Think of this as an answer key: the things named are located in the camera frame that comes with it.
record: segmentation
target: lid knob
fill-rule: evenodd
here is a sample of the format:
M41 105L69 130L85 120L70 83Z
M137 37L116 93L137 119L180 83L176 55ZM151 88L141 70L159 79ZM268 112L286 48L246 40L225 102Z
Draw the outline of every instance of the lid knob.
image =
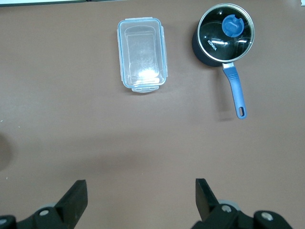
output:
M244 31L244 21L231 14L223 20L222 29L228 37L238 37Z

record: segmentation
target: brown tabletop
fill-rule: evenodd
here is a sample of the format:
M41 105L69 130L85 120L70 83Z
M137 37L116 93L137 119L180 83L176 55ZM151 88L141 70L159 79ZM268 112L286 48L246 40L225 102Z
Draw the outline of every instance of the brown tabletop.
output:
M232 0L255 40L236 61L248 117L221 68L193 54L220 0L127 0L0 8L0 215L22 220L86 179L77 229L190 229L195 179L218 199L305 225L305 7ZM121 82L117 26L158 18L168 79L135 94Z

